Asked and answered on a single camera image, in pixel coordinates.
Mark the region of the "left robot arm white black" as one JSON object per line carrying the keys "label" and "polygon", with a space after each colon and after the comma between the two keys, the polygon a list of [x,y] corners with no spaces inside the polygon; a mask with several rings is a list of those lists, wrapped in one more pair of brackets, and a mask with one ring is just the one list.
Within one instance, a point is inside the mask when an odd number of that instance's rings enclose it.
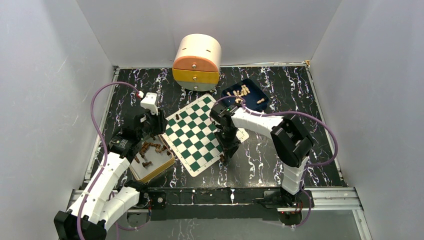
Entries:
{"label": "left robot arm white black", "polygon": [[162,109],[145,108],[113,133],[93,179],[66,211],[55,215],[53,222],[59,239],[104,240],[127,210],[147,206],[149,194],[141,183],[131,181],[115,196],[111,193],[141,151],[143,140],[163,134],[167,124]]}

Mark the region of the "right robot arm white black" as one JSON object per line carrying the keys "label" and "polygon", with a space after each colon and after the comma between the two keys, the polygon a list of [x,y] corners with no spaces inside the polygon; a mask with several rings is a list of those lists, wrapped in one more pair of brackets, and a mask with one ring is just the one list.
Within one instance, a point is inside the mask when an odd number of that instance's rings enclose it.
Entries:
{"label": "right robot arm white black", "polygon": [[298,117],[248,113],[237,105],[215,105],[209,116],[217,128],[214,135],[223,151],[221,160],[226,161],[237,152],[241,144],[237,137],[240,128],[271,139],[277,156],[283,163],[283,180],[275,204],[295,207],[301,201],[304,171],[314,143]]}

